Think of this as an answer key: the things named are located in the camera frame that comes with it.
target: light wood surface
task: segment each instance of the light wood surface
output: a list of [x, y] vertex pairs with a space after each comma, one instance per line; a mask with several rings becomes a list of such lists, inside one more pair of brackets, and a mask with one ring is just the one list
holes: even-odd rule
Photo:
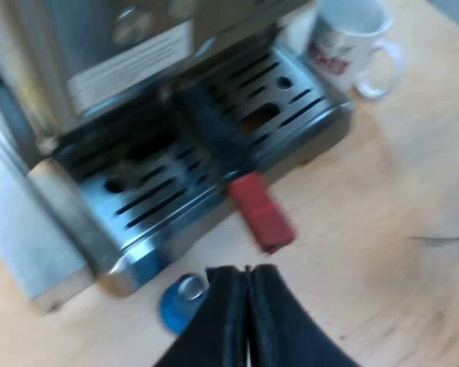
[[0, 262], [0, 366], [147, 366], [174, 340], [163, 290], [207, 266], [276, 263], [309, 314], [364, 366], [459, 366], [459, 27], [388, 0], [405, 82], [360, 100], [353, 131], [272, 191], [299, 239], [272, 257], [234, 214], [131, 297], [91, 287], [37, 315]]

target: white mug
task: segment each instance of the white mug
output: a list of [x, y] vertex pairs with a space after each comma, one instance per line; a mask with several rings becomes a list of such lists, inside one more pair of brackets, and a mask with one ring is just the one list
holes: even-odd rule
[[[308, 56], [319, 74], [346, 92], [356, 87], [366, 98], [391, 92], [405, 72], [405, 60], [396, 44], [383, 37], [392, 19], [379, 0], [321, 0], [308, 42]], [[386, 89], [369, 79], [372, 54], [385, 51], [395, 62], [396, 74]]]

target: coffee machine base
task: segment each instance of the coffee machine base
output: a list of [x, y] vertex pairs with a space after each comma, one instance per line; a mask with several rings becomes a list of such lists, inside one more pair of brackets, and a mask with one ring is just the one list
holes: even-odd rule
[[[241, 130], [269, 183], [350, 130], [354, 104], [282, 46], [244, 50], [194, 83]], [[177, 106], [144, 101], [126, 111], [68, 139], [29, 174], [100, 282], [121, 296], [234, 211]]]

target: red handle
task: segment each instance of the red handle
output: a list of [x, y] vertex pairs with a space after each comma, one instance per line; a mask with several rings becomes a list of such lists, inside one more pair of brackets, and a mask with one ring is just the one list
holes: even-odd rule
[[259, 174], [237, 178], [228, 185], [228, 193], [264, 252], [273, 254], [294, 241], [294, 230], [267, 193]]

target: stainless steel panel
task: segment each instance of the stainless steel panel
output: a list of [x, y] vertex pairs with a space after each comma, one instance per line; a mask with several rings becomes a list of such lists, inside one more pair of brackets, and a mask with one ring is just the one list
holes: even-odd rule
[[172, 1], [128, 0], [53, 2], [0, 0], [0, 75], [19, 97], [43, 149], [95, 118], [139, 96], [166, 76], [174, 76], [276, 22], [306, 0], [197, 1], [194, 52], [184, 62], [147, 78], [105, 103], [77, 115], [67, 90], [72, 75], [119, 54], [112, 36], [117, 11], [137, 5], [154, 11], [148, 37], [181, 21], [170, 16]]
[[28, 181], [0, 154], [0, 256], [26, 296], [49, 312], [93, 283], [85, 259], [37, 200]]

